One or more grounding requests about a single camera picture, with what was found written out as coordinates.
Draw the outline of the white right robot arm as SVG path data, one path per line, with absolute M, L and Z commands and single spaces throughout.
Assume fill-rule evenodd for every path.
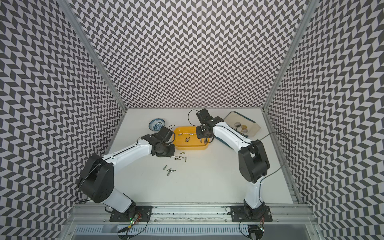
M 219 139 L 238 154 L 239 171 L 249 183 L 244 199 L 245 209 L 260 210 L 262 182 L 270 169 L 270 162 L 260 140 L 252 141 L 232 129 L 222 118 L 212 117 L 207 109 L 197 111 L 200 125 L 196 127 L 198 139 Z

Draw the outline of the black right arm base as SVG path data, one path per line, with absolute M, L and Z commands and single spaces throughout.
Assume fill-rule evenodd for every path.
M 229 206 L 229 208 L 229 214 L 231 215 L 232 222 L 234 223 L 245 221 L 261 222 L 262 220 L 264 223 L 270 223 L 273 221 L 270 207 L 265 203 L 262 203 L 256 209 L 249 207 L 246 202 L 244 202 L 243 206 Z

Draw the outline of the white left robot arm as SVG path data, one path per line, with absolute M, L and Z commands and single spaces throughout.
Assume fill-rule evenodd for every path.
M 133 162 L 146 157 L 171 157 L 175 153 L 176 134 L 162 127 L 154 134 L 142 136 L 136 142 L 115 153 L 99 156 L 92 154 L 77 181 L 78 189 L 94 203 L 102 203 L 116 212 L 129 215 L 136 203 L 115 187 L 115 175 Z

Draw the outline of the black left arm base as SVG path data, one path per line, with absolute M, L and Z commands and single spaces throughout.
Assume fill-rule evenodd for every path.
M 153 206 L 135 206 L 129 208 L 125 213 L 113 210 L 110 216 L 112 223 L 134 223 L 139 220 L 141 223 L 147 223 L 152 216 Z

